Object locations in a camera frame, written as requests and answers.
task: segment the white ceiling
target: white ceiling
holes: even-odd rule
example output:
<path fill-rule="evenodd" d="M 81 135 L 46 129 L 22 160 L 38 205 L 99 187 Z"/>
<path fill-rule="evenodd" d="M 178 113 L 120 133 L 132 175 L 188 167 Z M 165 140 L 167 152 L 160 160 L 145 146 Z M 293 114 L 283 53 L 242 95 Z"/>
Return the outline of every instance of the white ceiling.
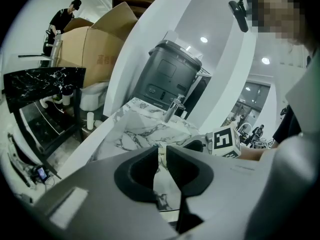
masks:
<path fill-rule="evenodd" d="M 228 2 L 191 0 L 175 29 L 179 39 L 203 54 L 203 68 L 211 74 L 223 54 L 234 20 Z M 200 37 L 206 37 L 208 43 L 201 42 Z M 263 57 L 270 59 L 270 65 L 262 63 Z M 250 74 L 272 78 L 279 63 L 303 68 L 305 60 L 306 52 L 301 46 L 276 40 L 271 33 L 259 33 Z"/>
<path fill-rule="evenodd" d="M 191 0 L 175 32 L 203 54 L 202 66 L 211 74 L 224 52 L 234 18 L 228 0 Z M 206 37 L 207 43 L 200 38 Z"/>

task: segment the black cap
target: black cap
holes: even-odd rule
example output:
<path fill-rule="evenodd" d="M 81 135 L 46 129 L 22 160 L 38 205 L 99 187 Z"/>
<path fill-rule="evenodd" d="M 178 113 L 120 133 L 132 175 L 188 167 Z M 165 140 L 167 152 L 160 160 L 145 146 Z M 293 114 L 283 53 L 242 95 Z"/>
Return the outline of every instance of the black cap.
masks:
<path fill-rule="evenodd" d="M 80 0 L 73 0 L 73 1 L 71 2 L 71 4 L 73 5 L 73 8 L 74 8 L 74 9 L 79 10 L 80 5 L 81 5 L 81 1 L 80 1 Z"/>

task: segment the white marble surface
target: white marble surface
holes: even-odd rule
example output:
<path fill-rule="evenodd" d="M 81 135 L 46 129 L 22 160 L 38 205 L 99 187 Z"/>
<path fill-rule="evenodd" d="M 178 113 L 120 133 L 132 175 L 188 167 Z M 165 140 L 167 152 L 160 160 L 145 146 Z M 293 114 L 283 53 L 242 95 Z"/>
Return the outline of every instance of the white marble surface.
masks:
<path fill-rule="evenodd" d="M 199 134 L 194 125 L 176 115 L 164 123 L 165 113 L 163 109 L 133 98 L 81 143 L 58 175 L 64 179 L 90 160 L 116 156 L 151 144 L 160 147 L 167 144 L 183 145 Z"/>
<path fill-rule="evenodd" d="M 58 174 L 64 178 L 87 162 L 158 145 L 159 168 L 154 176 L 153 190 L 159 201 L 159 210 L 178 210 L 181 192 L 166 167 L 165 147 L 183 146 L 199 132 L 192 124 L 175 115 L 164 123 L 164 114 L 164 110 L 133 98 L 75 150 Z"/>

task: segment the chrome faucet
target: chrome faucet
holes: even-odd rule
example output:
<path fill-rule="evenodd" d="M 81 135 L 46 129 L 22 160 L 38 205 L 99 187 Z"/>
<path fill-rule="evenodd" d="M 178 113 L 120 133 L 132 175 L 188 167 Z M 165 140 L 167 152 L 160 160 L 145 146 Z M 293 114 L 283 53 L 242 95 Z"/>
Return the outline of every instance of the chrome faucet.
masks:
<path fill-rule="evenodd" d="M 179 94 L 178 95 L 178 98 L 175 98 L 169 109 L 167 110 L 167 112 L 164 114 L 164 118 L 163 118 L 163 121 L 165 123 L 168 123 L 169 120 L 171 119 L 171 117 L 176 113 L 177 109 L 182 109 L 182 110 L 185 110 L 186 107 L 181 103 L 181 99 L 184 98 L 185 96 L 183 96 L 182 94 Z"/>

